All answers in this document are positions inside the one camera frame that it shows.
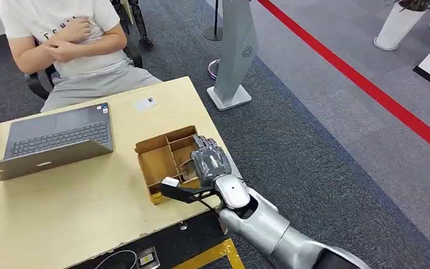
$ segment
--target red tape on floor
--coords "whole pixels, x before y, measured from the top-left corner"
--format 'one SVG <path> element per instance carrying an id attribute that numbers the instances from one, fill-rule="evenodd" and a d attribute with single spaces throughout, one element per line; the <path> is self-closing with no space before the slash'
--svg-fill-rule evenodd
<path id="1" fill-rule="evenodd" d="M 332 64 L 345 77 L 349 78 L 360 89 L 367 93 L 371 98 L 375 99 L 381 106 L 388 110 L 393 116 L 397 117 L 401 122 L 408 126 L 413 132 L 421 136 L 430 144 L 430 126 L 422 122 L 413 113 L 397 103 L 393 98 L 388 96 L 380 88 L 371 81 L 362 76 L 348 63 L 344 62 L 340 57 L 335 55 L 326 46 L 320 43 L 315 37 L 304 30 L 299 24 L 293 21 L 282 10 L 275 6 L 269 0 L 258 0 L 269 12 L 278 18 L 286 27 L 291 29 L 293 33 L 299 36 L 307 45 L 315 52 L 321 55 L 326 61 Z"/>

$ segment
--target cardboard organizer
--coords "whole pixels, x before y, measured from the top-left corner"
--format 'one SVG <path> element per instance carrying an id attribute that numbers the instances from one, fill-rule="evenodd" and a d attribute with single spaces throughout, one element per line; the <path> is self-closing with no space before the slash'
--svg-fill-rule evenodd
<path id="1" fill-rule="evenodd" d="M 168 199 L 160 191 L 161 182 L 166 177 L 178 179 L 182 187 L 200 187 L 190 165 L 190 154 L 198 149 L 192 136 L 195 134 L 195 126 L 188 126 L 136 144 L 134 150 L 138 154 L 149 197 L 155 205 Z"/>

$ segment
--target yellow tape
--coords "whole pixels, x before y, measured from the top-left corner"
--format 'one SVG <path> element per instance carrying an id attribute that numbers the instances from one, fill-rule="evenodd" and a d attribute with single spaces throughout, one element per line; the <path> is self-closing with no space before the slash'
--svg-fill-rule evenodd
<path id="1" fill-rule="evenodd" d="M 214 262 L 224 256 L 227 256 L 233 269 L 245 269 L 241 262 L 238 251 L 236 251 L 233 241 L 229 238 L 215 247 L 202 252 L 201 254 L 193 257 L 192 259 L 177 265 L 173 269 L 196 269 L 201 268 L 211 262 Z"/>

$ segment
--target silver robotic arm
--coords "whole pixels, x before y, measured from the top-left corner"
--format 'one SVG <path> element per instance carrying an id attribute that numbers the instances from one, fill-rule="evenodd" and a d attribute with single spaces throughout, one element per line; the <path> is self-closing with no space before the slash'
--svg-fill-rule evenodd
<path id="1" fill-rule="evenodd" d="M 202 136 L 194 139 L 199 150 L 191 158 L 202 187 L 182 188 L 176 179 L 166 178 L 161 187 L 164 196 L 190 203 L 218 195 L 220 221 L 285 268 L 369 269 L 353 254 L 314 241 L 291 227 L 271 202 L 231 174 L 230 162 L 215 141 Z"/>

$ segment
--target laptop keyboard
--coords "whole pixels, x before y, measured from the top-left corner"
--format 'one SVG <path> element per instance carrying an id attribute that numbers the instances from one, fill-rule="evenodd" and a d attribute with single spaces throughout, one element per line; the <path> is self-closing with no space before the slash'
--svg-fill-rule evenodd
<path id="1" fill-rule="evenodd" d="M 46 136 L 15 142 L 11 146 L 11 152 L 12 156 L 15 157 L 84 140 L 94 140 L 100 144 L 107 143 L 108 129 L 106 121 L 89 124 L 65 132 L 53 133 Z"/>

